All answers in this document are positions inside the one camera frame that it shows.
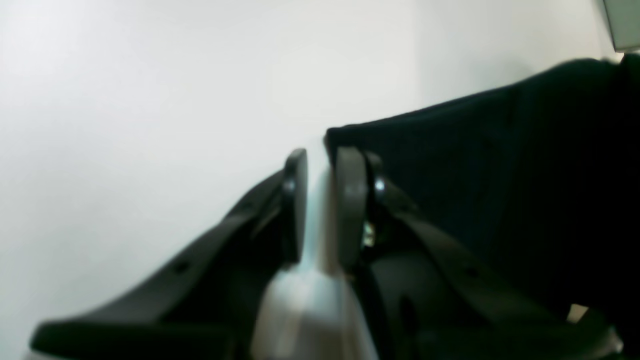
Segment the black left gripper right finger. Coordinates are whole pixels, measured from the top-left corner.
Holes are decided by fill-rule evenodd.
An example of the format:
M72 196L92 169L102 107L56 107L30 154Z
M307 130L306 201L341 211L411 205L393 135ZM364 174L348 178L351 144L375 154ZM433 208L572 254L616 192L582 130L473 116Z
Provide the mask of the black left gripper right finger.
M621 360L600 316L572 324L432 225L372 152L334 160L337 257L382 360Z

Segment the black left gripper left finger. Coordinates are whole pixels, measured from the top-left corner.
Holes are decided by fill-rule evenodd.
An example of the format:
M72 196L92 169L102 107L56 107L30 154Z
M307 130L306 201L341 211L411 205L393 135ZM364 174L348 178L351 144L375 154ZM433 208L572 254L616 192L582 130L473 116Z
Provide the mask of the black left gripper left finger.
M213 228L124 295L41 323L34 353L63 360L247 360L263 294L301 258L307 152L252 187Z

